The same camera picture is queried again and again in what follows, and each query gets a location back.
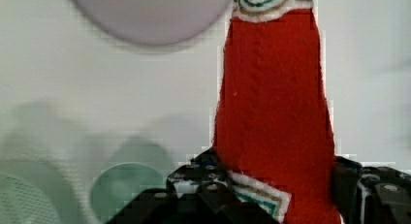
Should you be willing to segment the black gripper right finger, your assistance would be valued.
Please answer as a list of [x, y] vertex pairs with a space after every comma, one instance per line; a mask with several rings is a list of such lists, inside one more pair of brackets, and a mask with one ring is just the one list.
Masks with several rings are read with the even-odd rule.
[[337, 156], [332, 202], [345, 224], [411, 224], [410, 175]]

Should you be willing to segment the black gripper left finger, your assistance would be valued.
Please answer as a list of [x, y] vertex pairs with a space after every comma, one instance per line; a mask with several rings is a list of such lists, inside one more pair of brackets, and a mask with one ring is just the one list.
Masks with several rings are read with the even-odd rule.
[[214, 148], [168, 175], [164, 188], [141, 192], [105, 224], [280, 224], [243, 202]]

